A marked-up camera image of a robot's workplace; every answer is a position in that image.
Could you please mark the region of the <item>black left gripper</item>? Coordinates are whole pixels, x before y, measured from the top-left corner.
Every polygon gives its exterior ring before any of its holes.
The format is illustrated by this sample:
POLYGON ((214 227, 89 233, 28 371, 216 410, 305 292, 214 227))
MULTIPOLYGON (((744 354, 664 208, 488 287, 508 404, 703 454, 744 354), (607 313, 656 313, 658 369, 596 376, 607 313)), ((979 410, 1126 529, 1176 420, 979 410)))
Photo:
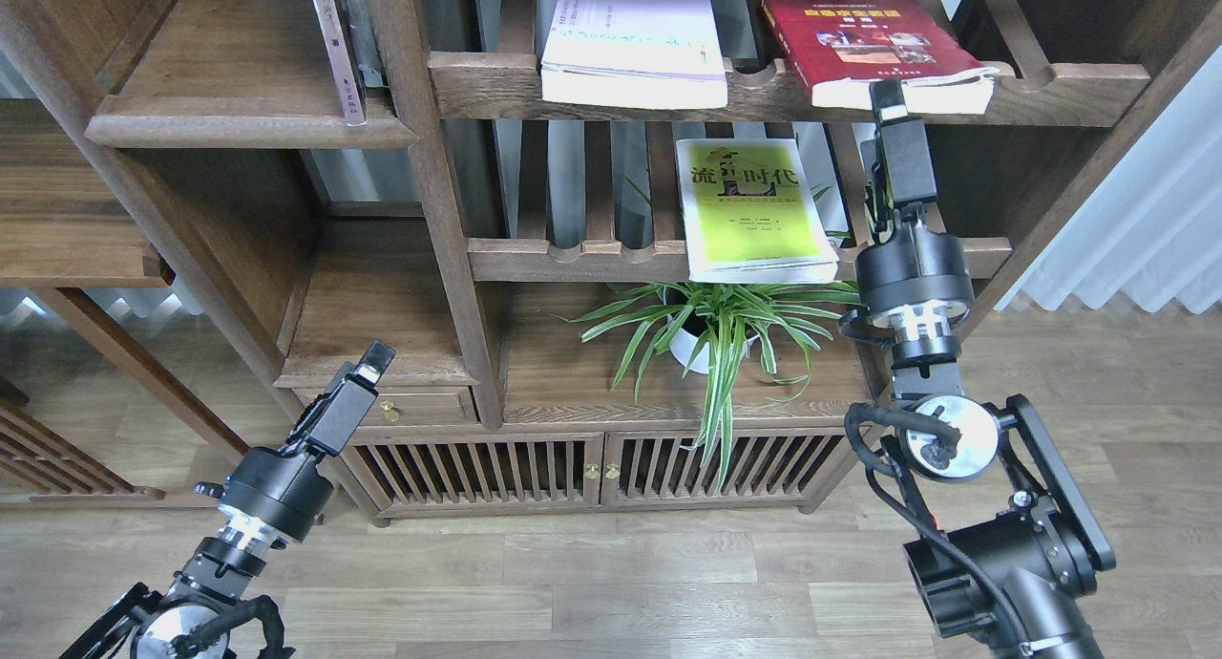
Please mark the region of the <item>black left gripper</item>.
POLYGON ((378 399, 376 385, 393 359, 393 348, 371 341, 357 363, 346 362, 323 394, 297 421, 276 450, 253 447, 225 480, 222 514, 251 517, 277 529, 281 538, 303 540, 334 494, 319 465, 337 456, 378 399))

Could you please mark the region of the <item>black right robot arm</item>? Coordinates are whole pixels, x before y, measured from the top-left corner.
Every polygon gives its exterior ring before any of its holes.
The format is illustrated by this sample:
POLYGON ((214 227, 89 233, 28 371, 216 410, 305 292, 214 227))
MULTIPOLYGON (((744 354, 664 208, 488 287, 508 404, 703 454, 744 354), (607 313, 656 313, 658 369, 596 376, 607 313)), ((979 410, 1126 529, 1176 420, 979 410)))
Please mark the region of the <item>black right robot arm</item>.
POLYGON ((841 331, 886 351, 890 397, 852 405, 844 436, 870 489, 916 537, 904 547, 943 638, 995 658, 1100 658, 1078 602, 1116 554, 1029 399, 971 399, 959 325, 974 304, 960 238, 934 226, 934 163, 898 79, 869 86, 864 159, 873 245, 841 331))

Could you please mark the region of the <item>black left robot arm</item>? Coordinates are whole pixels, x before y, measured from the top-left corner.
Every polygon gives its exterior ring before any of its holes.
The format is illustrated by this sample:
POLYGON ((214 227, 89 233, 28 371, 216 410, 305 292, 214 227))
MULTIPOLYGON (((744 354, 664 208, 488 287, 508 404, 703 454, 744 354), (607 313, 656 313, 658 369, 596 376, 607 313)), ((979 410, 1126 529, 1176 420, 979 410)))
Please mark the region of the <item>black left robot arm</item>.
POLYGON ((218 498, 227 523, 200 540, 166 593, 132 584, 66 657, 114 657, 130 643, 134 658, 231 658, 233 628, 253 620, 262 624, 263 658, 292 657, 275 602, 266 595, 244 602, 242 594, 262 573, 263 554, 304 539, 327 506, 334 484, 318 466, 349 443, 392 359, 393 348, 371 342, 306 407, 284 446, 252 449, 222 484, 198 483, 198 494, 218 498))

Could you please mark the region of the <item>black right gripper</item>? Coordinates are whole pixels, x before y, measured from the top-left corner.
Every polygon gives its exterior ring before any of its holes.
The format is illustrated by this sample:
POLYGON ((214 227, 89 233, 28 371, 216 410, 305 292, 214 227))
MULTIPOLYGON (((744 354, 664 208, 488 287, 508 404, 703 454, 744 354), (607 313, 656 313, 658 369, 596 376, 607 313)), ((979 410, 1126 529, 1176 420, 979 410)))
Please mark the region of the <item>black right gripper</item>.
POLYGON ((954 330, 975 297, 960 238, 927 223, 938 190, 925 125, 909 112, 902 81, 874 81, 869 94, 876 123, 874 242, 855 259, 865 319, 877 329, 925 320, 954 330))

